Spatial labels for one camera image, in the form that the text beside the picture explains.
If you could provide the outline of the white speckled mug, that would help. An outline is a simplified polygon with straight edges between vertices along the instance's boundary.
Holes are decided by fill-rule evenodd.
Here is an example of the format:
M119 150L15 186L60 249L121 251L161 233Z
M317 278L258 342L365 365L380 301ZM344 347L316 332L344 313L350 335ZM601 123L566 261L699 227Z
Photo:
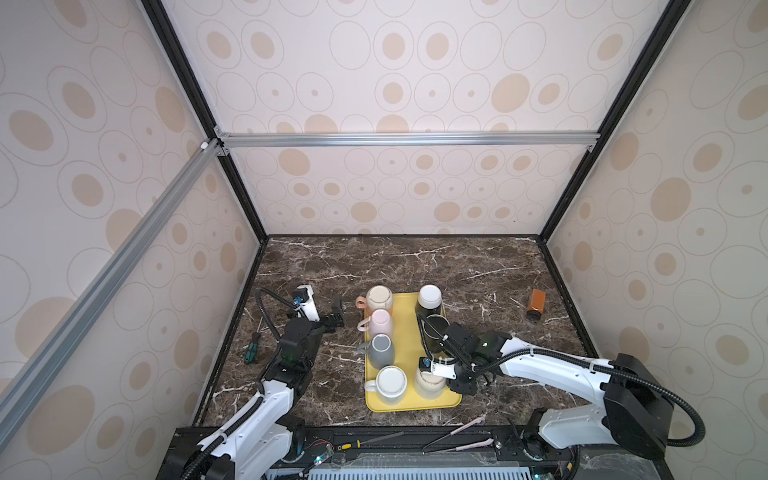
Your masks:
M444 391L447 379L428 371L416 369L414 374L414 389L417 394L426 399L437 399Z

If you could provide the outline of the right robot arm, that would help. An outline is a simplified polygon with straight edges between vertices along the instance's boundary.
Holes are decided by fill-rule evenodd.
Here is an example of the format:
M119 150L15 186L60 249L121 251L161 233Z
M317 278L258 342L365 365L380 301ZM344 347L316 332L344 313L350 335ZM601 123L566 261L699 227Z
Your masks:
M513 436L533 461L584 445L615 445L647 460L661 460L667 448L692 447L705 438L701 415L658 384L632 355L613 360L574 356L502 332L479 337L437 314L419 313L416 318L425 351L420 371L445 379L455 393L474 395L479 380L505 376L533 380L584 400L581 407L533 411Z

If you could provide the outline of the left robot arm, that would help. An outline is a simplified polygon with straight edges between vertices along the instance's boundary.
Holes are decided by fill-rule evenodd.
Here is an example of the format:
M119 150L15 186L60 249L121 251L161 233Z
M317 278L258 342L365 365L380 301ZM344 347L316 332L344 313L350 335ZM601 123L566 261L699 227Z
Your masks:
M303 420L289 412L312 379L323 336L345 324L342 298L321 314L310 285L298 286L288 298L267 288L254 295L277 341L254 395L213 433L169 449L159 479L259 479L286 456L303 455Z

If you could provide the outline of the white mug red inside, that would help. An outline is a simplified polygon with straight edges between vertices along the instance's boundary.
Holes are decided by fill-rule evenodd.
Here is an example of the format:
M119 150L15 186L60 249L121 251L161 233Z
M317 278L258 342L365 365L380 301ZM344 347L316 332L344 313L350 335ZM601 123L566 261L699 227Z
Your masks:
M379 370L373 380L366 381L364 390L375 393L379 400L387 405L396 405L403 398L408 386L405 372L394 365Z

